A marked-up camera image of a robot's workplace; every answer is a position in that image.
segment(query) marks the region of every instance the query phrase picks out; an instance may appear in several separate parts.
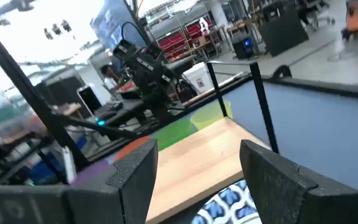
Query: wooden board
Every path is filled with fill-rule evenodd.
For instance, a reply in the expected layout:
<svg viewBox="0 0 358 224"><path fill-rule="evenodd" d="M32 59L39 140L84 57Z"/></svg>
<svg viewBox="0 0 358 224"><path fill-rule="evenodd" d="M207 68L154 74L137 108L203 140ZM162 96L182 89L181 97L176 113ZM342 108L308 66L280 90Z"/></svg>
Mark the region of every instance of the wooden board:
<svg viewBox="0 0 358 224"><path fill-rule="evenodd" d="M159 223L242 178L240 142L266 145L223 118L159 152L147 224Z"/></svg>

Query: monitor screen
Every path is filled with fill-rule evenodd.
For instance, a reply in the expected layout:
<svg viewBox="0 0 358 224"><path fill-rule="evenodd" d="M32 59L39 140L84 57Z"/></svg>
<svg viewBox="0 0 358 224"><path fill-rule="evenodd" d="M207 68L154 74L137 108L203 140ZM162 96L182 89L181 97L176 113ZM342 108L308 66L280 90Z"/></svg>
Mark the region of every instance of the monitor screen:
<svg viewBox="0 0 358 224"><path fill-rule="evenodd" d="M93 20L92 27L101 43L110 49L114 49L122 39L121 29L125 22L132 22L137 26L134 14L126 0L106 0L102 10ZM148 38L145 32L144 37L142 37L131 24L124 26L123 34L126 40L139 47L147 47L147 43L150 43L149 39L144 40L144 38ZM121 62L114 56L112 56L112 64L117 70L121 66Z"/></svg>

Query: floor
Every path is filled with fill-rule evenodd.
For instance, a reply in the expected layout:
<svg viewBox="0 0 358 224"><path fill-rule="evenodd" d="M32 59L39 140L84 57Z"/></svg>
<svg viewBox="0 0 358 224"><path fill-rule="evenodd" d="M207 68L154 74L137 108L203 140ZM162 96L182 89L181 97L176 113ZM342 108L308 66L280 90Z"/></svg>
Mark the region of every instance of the floor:
<svg viewBox="0 0 358 224"><path fill-rule="evenodd" d="M294 78L321 82L358 85L358 39L342 41L341 30L346 26L346 0L328 1L331 7L322 13L335 18L335 25L320 22L317 32L308 32L309 41L304 42L274 58L264 56L258 59L263 75L272 74L279 66L290 66ZM226 63L239 63L229 53L218 58ZM241 61L242 65L215 65L215 70L236 74L249 71L250 61ZM218 76L223 81L229 75Z"/></svg>

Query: blue patterned cloth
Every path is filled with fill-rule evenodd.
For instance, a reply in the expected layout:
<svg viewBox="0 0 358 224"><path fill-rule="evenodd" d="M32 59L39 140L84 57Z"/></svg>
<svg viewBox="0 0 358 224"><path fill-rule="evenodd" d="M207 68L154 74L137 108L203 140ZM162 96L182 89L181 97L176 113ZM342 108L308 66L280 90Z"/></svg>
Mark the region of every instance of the blue patterned cloth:
<svg viewBox="0 0 358 224"><path fill-rule="evenodd" d="M262 224L244 180L226 187L198 211L191 224Z"/></svg>

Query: person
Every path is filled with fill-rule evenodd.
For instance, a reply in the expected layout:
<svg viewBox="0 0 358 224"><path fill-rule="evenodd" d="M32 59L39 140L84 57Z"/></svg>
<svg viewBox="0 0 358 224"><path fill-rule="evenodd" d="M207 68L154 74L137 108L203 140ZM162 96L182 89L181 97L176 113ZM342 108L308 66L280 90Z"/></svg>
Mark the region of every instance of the person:
<svg viewBox="0 0 358 224"><path fill-rule="evenodd" d="M316 28L309 22L308 14L318 11L317 6L308 7L304 0L298 0L298 2L299 2L298 18L303 23L305 23L305 25L307 27L310 27L310 28L312 28L313 31L316 31ZM320 4L320 7L324 7L327 5L324 1L320 1L319 4Z"/></svg>
<svg viewBox="0 0 358 224"><path fill-rule="evenodd" d="M103 65L100 68L100 72L104 77L104 86L113 95L115 95L116 91L125 84L122 81L122 75L116 72L112 65Z"/></svg>

